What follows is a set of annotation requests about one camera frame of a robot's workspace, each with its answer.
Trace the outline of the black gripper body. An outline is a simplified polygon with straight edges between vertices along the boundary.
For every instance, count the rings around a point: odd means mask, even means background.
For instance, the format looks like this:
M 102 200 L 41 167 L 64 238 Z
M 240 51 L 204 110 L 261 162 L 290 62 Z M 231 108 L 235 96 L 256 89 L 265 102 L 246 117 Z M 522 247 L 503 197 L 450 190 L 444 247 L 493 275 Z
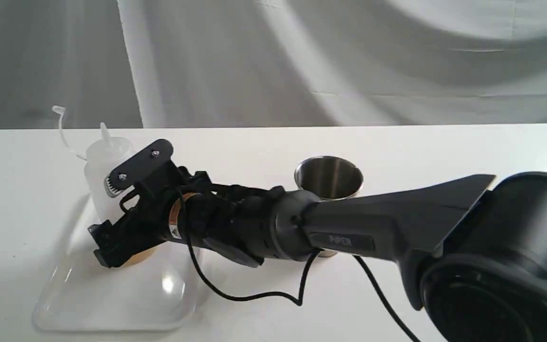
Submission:
M 94 255 L 101 266 L 117 268 L 134 255 L 172 241 L 169 214 L 184 191 L 211 188 L 206 171 L 189 173 L 172 161 L 157 169 L 146 180 L 134 184 L 119 196 L 123 216 L 117 222 L 89 227 L 97 249 Z

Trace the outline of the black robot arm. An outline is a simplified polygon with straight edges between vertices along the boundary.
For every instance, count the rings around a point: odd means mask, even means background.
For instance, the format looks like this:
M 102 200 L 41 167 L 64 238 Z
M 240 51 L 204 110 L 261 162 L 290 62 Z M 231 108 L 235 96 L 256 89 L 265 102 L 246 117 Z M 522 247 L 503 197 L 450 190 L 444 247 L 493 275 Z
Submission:
M 417 337 L 389 305 L 363 258 L 397 264 L 413 309 L 424 309 L 449 342 L 547 342 L 547 172 L 523 172 L 495 188 L 475 174 L 427 188 L 322 201 L 306 190 L 211 182 L 172 162 L 157 139 L 104 178 L 122 197 L 123 216 L 89 232 L 104 267 L 120 267 L 163 242 L 183 243 L 202 281 L 234 302 L 284 297 L 302 305 L 317 254 L 353 255 L 393 320 Z M 266 258 L 306 262 L 298 297 L 283 292 L 231 296 L 204 275 L 194 247 L 237 264 Z

